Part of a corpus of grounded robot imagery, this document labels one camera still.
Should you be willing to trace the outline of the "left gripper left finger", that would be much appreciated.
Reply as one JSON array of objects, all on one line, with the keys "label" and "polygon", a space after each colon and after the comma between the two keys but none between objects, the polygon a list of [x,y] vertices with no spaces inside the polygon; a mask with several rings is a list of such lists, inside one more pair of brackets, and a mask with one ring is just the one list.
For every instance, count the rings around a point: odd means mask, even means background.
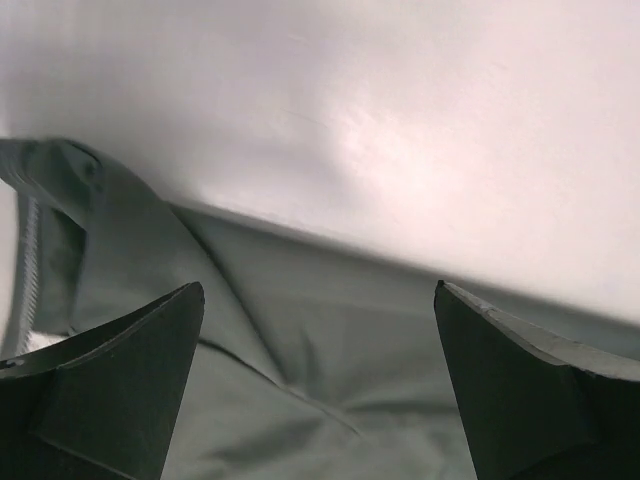
[{"label": "left gripper left finger", "polygon": [[2,478],[160,478],[203,314],[194,282],[2,361]]}]

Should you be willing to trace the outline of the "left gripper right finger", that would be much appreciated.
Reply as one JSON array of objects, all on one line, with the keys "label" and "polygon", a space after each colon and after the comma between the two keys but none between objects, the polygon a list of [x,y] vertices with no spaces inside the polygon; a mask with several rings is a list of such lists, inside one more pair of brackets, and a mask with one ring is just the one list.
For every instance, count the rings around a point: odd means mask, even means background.
[{"label": "left gripper right finger", "polygon": [[480,479],[636,479],[639,363],[440,281],[438,332]]}]

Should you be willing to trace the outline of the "grey t shirt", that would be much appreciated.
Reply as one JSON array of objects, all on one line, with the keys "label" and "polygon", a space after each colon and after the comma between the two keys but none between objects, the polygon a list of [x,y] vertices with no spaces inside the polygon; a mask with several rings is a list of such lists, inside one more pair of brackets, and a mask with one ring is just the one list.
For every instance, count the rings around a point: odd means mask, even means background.
[{"label": "grey t shirt", "polygon": [[438,282],[639,363],[639,331],[174,206],[66,139],[5,139],[18,246],[2,361],[198,282],[204,314],[158,479],[480,479],[434,311]]}]

